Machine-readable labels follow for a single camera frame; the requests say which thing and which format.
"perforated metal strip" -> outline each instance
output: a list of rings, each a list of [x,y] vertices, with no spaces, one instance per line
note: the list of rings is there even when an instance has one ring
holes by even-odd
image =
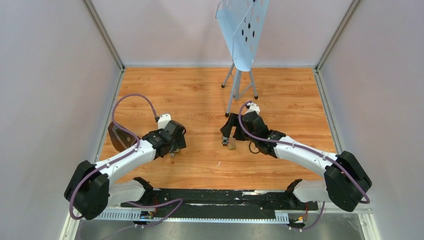
[[[153,219],[140,219],[141,210],[139,208],[107,208],[96,220],[120,220],[120,221],[144,221],[156,222],[161,217]],[[276,212],[274,219],[248,219],[248,218],[185,218],[185,217],[169,217],[166,222],[186,222],[186,223],[255,223],[255,224],[288,224],[289,214],[284,212]]]

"gray floor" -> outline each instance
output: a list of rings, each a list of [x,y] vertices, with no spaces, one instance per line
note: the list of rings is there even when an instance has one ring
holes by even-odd
[[[308,224],[317,215],[309,214]],[[363,240],[358,215],[327,213],[309,231],[295,232],[280,224],[163,222],[153,227],[134,227],[127,221],[82,221],[76,240]]]

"wooden surface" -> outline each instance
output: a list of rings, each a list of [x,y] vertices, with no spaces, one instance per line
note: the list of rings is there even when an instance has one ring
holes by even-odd
[[[248,142],[236,142],[236,150],[222,146],[220,128],[229,101],[232,79],[221,84],[227,68],[127,68],[119,98],[130,93],[147,96],[157,114],[170,113],[183,124],[187,148],[175,157],[167,155],[133,170],[120,182],[142,177],[155,188],[285,190],[295,179],[318,180],[311,171],[288,160],[252,154]],[[270,129],[324,151],[334,152],[318,88],[309,68],[255,68],[258,100],[249,89],[232,102],[237,112],[254,100]],[[249,83],[243,73],[240,90]],[[117,108],[118,123],[143,136],[157,129],[152,111],[141,97],[130,97]],[[117,152],[107,136],[100,159]]]

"wall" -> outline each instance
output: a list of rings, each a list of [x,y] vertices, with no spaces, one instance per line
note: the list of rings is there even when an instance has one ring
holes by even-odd
[[[0,239],[57,240],[119,69],[80,0],[3,0],[0,36]]]
[[[384,240],[422,239],[424,1],[364,0],[322,70]]]
[[[219,0],[92,0],[126,65],[230,65]],[[351,0],[271,0],[254,65],[318,63]]]

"light blue ironing board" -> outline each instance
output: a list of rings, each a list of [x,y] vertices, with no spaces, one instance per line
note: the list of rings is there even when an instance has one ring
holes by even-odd
[[[231,54],[232,64],[222,88],[232,76],[231,94],[225,116],[230,114],[233,98],[238,100],[250,87],[253,88],[254,98],[258,99],[255,80],[252,74],[252,63],[258,48],[259,38],[264,25],[269,0],[222,0],[216,8],[215,18],[218,20],[222,35]],[[242,72],[249,72],[250,84],[240,93]]]

